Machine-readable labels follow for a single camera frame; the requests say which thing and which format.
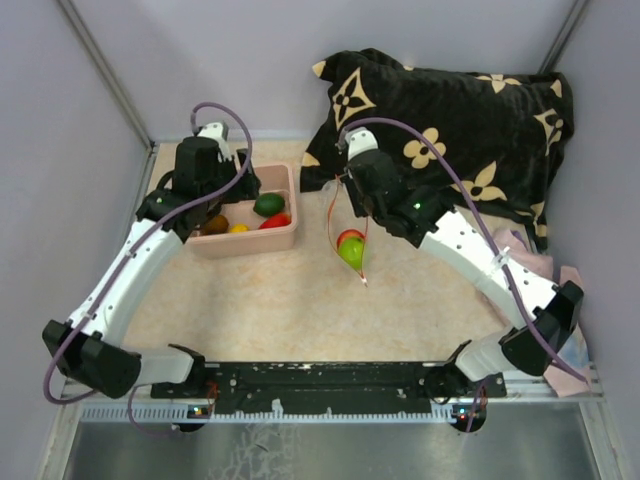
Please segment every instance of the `pink plastic bin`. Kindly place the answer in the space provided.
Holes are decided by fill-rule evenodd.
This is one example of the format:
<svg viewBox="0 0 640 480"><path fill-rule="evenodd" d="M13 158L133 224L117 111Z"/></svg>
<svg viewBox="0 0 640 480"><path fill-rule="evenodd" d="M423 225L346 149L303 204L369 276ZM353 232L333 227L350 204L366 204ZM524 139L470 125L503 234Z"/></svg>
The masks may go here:
<svg viewBox="0 0 640 480"><path fill-rule="evenodd" d="M196 255L205 258L236 257L253 253L289 250L295 243L298 228L298 209L293 183L293 170L289 165L276 163L255 167L262 187L260 193L276 192L285 200L284 213L291 215L291 223L286 227L258 230L266 220L253 211L253 200L222 206L222 215L229 220L229 228L244 223L251 230L242 233L194 236L187 240L187 246Z"/></svg>

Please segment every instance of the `toy fruit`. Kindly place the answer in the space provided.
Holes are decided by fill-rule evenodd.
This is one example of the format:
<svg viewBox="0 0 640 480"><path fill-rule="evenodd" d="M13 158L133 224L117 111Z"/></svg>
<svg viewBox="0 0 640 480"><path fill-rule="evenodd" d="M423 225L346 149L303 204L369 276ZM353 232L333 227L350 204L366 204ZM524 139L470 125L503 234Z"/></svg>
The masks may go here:
<svg viewBox="0 0 640 480"><path fill-rule="evenodd" d="M284 210L284 198L277 193L263 193L253 206L253 211L262 217L272 217Z"/></svg>
<svg viewBox="0 0 640 480"><path fill-rule="evenodd" d="M224 215L216 215L207 223L205 223L200 231L204 235L213 235L219 233L225 233L229 228L229 220Z"/></svg>
<svg viewBox="0 0 640 480"><path fill-rule="evenodd" d="M338 255L356 271L362 270L363 252L364 239L360 237L346 238L338 248Z"/></svg>
<svg viewBox="0 0 640 480"><path fill-rule="evenodd" d="M291 216L286 213L278 213L271 217L269 220L266 220L262 225L260 225L260 230L265 228L278 228L278 227L286 227L291 223Z"/></svg>
<svg viewBox="0 0 640 480"><path fill-rule="evenodd" d="M340 236L338 237L338 241L336 242L336 246L340 248L342 242L344 242L347 238L352 237L362 238L364 240L364 235L362 234L362 232L354 228L350 228L349 230L345 230L340 234Z"/></svg>
<svg viewBox="0 0 640 480"><path fill-rule="evenodd" d="M242 232L248 232L248 231L249 231L249 227L247 227L243 223L239 223L231 227L231 230L229 230L229 233L242 233Z"/></svg>

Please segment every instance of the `brown fruit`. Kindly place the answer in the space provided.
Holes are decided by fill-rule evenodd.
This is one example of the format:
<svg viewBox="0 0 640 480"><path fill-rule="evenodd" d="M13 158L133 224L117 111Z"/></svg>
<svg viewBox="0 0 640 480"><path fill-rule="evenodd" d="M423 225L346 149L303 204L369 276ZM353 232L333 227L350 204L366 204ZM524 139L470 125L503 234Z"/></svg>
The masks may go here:
<svg viewBox="0 0 640 480"><path fill-rule="evenodd" d="M205 223L200 231L204 235L217 235L220 233L226 233L229 228L229 220L224 215L217 215Z"/></svg>

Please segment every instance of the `black cushion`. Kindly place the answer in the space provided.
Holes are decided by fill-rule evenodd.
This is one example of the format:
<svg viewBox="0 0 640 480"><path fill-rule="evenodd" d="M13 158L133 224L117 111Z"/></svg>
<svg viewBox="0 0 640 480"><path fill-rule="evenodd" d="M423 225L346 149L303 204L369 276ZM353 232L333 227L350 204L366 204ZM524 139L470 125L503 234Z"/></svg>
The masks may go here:
<svg viewBox="0 0 640 480"><path fill-rule="evenodd" d="M360 118L401 120L424 133L464 180L478 209L530 227L545 249L544 202L573 135L573 96L560 73L445 72L402 65L374 49L343 51L316 64L331 82L331 108L307 148L303 192L344 171L338 131ZM465 205L435 156L409 133L368 125L411 185L428 184Z"/></svg>

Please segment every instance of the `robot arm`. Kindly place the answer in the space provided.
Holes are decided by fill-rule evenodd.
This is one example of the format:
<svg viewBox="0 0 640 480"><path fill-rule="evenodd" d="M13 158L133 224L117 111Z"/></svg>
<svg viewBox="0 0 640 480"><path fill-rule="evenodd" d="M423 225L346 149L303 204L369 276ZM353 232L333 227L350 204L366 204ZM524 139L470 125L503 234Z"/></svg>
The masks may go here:
<svg viewBox="0 0 640 480"><path fill-rule="evenodd" d="M457 369L471 381L514 369L542 375L551 358L533 338L502 267L511 270L530 320L556 353L575 329L582 290L572 282L559 287L536 275L508 251L494 255L486 240L437 191L426 186L409 189L367 129L349 132L347 143L344 183L356 215L371 216L391 235L446 261L511 322L512 327L459 349L454 358Z"/></svg>
<svg viewBox="0 0 640 480"><path fill-rule="evenodd" d="M194 370L194 362L203 359L187 348L170 345L128 352L121 344L133 314L154 279L191 233L217 215L221 203L257 198L260 183L251 166L223 198L186 210L156 230L135 253L131 253L131 248L165 214L216 191L237 174L226 138L226 126L213 123L178 145L175 170L144 199L125 244L96 288L66 323L55 320L48 323L43 339L54 355L73 328L86 317L105 284L113 281L99 308L58 362L58 368L65 376L111 398L119 398L139 385L198 381L189 376ZM246 152L237 153L240 162L244 163ZM171 188L166 188L169 179ZM125 256L130 257L129 260L112 280Z"/></svg>
<svg viewBox="0 0 640 480"><path fill-rule="evenodd" d="M434 394L464 395L470 382L511 369L542 375L551 359L520 316L501 267L510 267L529 317L556 352L575 328L582 290L570 282L558 287L538 277L508 252L494 255L484 238L438 192L425 186L409 189L369 131L352 131L348 142L345 184L356 215L370 215L390 234L444 259L494 301L513 325L460 345L449 361L434 369L436 376L430 382ZM245 153L237 153L244 164ZM255 199L260 186L257 177L249 167L223 198L185 210L164 223L135 253L131 247L167 213L225 185L237 174L232 160L226 127L220 123L207 125L197 136L180 143L175 170L145 198L125 245L98 286L67 322L51 320L46 326L43 339L56 355L86 319L102 287L113 282L98 310L61 354L57 366L63 375L111 398L122 397L139 385L178 384L184 391L197 392L204 384L205 362L196 352L177 345L129 352L121 344L135 310L164 265L194 229L219 213L221 203ZM171 188L165 188L169 179ZM125 256L129 261L114 276Z"/></svg>

